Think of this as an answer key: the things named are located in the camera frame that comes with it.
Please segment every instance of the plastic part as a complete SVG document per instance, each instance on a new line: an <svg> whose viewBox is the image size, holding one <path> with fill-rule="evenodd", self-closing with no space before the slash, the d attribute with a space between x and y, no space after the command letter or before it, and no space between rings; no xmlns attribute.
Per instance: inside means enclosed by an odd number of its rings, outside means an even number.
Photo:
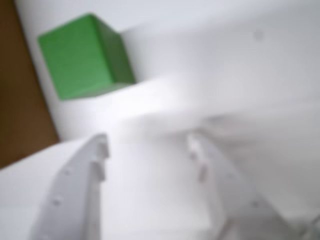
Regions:
<svg viewBox="0 0 320 240"><path fill-rule="evenodd" d="M100 240L100 183L106 137L85 144L52 182L29 240Z"/></svg>
<svg viewBox="0 0 320 240"><path fill-rule="evenodd" d="M38 38L60 99L92 97L135 83L120 34L93 14Z"/></svg>
<svg viewBox="0 0 320 240"><path fill-rule="evenodd" d="M202 133L188 136L190 153L200 164L200 178L217 240L299 240L268 201Z"/></svg>

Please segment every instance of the brown wooden surface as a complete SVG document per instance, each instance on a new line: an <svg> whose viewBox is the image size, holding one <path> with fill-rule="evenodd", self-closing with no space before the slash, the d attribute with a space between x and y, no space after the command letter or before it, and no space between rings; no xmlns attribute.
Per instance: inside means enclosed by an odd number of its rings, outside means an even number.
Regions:
<svg viewBox="0 0 320 240"><path fill-rule="evenodd" d="M0 168L58 142L12 0L0 0Z"/></svg>

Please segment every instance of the white plastic bracket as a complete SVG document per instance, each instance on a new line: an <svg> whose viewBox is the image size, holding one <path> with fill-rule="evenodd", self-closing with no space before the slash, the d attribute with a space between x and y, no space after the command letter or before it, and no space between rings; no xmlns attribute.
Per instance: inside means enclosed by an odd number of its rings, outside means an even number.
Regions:
<svg viewBox="0 0 320 240"><path fill-rule="evenodd" d="M87 142L58 172L29 240L100 240L100 183L108 157L105 135Z"/></svg>
<svg viewBox="0 0 320 240"><path fill-rule="evenodd" d="M200 165L216 240L299 240L300 237L203 133L188 135Z"/></svg>

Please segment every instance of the mounting hole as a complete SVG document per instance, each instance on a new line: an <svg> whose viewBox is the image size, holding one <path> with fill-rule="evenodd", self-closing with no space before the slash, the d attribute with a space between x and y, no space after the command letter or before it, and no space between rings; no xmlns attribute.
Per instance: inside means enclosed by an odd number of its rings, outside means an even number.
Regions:
<svg viewBox="0 0 320 240"><path fill-rule="evenodd" d="M63 197L62 196L55 196L52 200L52 204L56 207L60 206L63 203Z"/></svg>
<svg viewBox="0 0 320 240"><path fill-rule="evenodd" d="M258 201L252 201L251 202L251 207L253 207L253 208L258 208L259 207L259 202Z"/></svg>
<svg viewBox="0 0 320 240"><path fill-rule="evenodd" d="M71 167L67 167L65 170L64 170L64 174L67 175L67 176L70 176L73 172L73 169Z"/></svg>

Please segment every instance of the green cube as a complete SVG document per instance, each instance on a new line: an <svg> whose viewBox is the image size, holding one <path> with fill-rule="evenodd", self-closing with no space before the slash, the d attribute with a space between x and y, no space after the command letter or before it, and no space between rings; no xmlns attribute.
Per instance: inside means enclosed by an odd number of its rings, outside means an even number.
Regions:
<svg viewBox="0 0 320 240"><path fill-rule="evenodd" d="M61 100L135 83L121 36L92 14L44 33L38 41Z"/></svg>

